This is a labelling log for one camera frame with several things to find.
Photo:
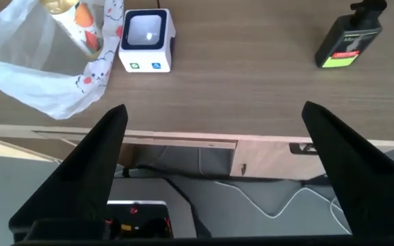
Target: white cube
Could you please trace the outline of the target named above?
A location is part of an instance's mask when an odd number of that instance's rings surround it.
[[[170,72],[175,38],[169,10],[127,10],[118,56],[127,72]]]

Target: blue button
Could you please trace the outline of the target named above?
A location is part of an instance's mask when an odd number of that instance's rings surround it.
[[[153,62],[153,63],[151,64],[151,66],[153,67],[153,69],[161,69],[161,64],[160,64],[160,63],[157,63],[157,62]]]

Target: desk surface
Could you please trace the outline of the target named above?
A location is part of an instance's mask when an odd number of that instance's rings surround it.
[[[321,70],[313,61],[352,2],[161,0],[177,29],[171,73],[129,74],[116,59],[102,99],[63,121],[0,92],[0,124],[91,127],[124,103],[132,130],[307,137],[300,112],[312,100],[369,139],[394,140],[394,1],[353,66]]]

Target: black bottle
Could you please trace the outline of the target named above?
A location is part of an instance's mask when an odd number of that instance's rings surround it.
[[[349,66],[382,31],[378,17],[387,8],[385,0],[364,0],[350,8],[355,13],[338,17],[316,52],[319,68]]]

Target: white plastic bag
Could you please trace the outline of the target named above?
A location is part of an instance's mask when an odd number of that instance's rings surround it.
[[[88,61],[39,0],[12,0],[0,12],[0,90],[57,120],[83,111],[105,92],[123,8],[104,0],[103,50]]]

